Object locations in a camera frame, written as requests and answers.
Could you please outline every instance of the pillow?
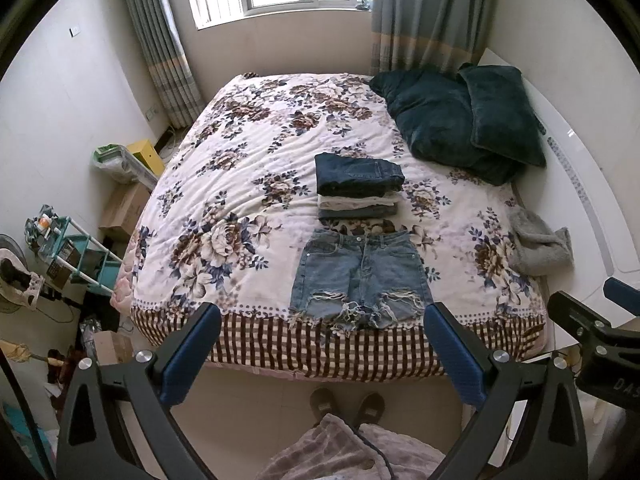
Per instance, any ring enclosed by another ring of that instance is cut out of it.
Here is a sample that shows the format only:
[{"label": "pillow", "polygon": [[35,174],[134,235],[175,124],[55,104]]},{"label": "pillow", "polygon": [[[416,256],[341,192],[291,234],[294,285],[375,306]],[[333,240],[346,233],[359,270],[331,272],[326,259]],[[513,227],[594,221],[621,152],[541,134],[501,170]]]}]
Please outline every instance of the pillow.
[{"label": "pillow", "polygon": [[382,72],[369,86],[386,100],[415,158],[463,168],[494,186],[510,181],[522,168],[472,145],[473,116],[464,84],[427,69]]},{"label": "pillow", "polygon": [[524,164],[544,168],[538,118],[514,66],[464,64],[458,71],[471,97],[471,143]]}]

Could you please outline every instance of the silver bolt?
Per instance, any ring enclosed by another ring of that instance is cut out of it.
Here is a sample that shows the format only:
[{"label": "silver bolt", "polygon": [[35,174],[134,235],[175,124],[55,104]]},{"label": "silver bolt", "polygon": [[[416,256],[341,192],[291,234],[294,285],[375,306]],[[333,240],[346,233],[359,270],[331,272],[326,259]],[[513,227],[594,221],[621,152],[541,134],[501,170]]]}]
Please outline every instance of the silver bolt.
[{"label": "silver bolt", "polygon": [[89,357],[85,357],[84,359],[80,359],[78,363],[78,368],[81,370],[86,370],[87,368],[91,368],[91,365],[94,364],[93,361]]},{"label": "silver bolt", "polygon": [[554,357],[554,366],[564,370],[566,368],[566,361],[561,357]]},{"label": "silver bolt", "polygon": [[154,353],[151,350],[141,350],[136,354],[136,361],[139,363],[148,363],[151,361],[151,358],[154,356]]},{"label": "silver bolt", "polygon": [[496,350],[494,352],[494,361],[498,361],[499,363],[505,363],[509,360],[510,356],[504,350]]}]

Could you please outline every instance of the headboard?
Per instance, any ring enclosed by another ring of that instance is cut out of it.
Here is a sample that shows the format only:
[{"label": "headboard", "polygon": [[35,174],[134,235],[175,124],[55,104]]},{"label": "headboard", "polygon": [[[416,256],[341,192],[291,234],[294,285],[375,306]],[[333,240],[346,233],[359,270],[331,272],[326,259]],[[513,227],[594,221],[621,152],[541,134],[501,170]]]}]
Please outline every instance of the headboard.
[{"label": "headboard", "polygon": [[[508,65],[491,50],[480,64]],[[640,262],[625,218],[609,184],[578,135],[546,98],[523,77],[533,109],[546,128],[546,168],[528,166],[514,182],[524,207],[556,230],[568,227],[574,249],[573,269],[546,277],[548,292],[564,290],[619,326],[634,316],[607,300],[605,280],[615,276],[640,286]],[[559,326],[548,332],[546,349],[576,340]]]}]

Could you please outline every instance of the ripped denim shorts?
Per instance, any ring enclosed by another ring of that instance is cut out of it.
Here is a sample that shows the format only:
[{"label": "ripped denim shorts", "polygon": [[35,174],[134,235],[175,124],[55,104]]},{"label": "ripped denim shorts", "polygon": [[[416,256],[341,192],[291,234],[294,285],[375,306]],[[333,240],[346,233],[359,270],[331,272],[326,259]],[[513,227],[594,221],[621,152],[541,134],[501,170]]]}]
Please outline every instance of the ripped denim shorts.
[{"label": "ripped denim shorts", "polygon": [[291,322],[324,320],[334,332],[421,319],[433,303],[420,255],[402,231],[347,236],[316,229],[291,291]]}]

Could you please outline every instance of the curtain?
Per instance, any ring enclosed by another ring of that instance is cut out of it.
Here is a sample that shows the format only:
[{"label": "curtain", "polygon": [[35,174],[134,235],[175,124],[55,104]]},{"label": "curtain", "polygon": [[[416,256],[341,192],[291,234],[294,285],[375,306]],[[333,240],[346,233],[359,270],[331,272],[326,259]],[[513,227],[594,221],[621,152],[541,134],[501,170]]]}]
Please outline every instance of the curtain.
[{"label": "curtain", "polygon": [[184,55],[169,0],[126,0],[151,78],[176,128],[191,126],[205,104]]},{"label": "curtain", "polygon": [[492,0],[373,0],[371,73],[477,62],[492,10]]}]

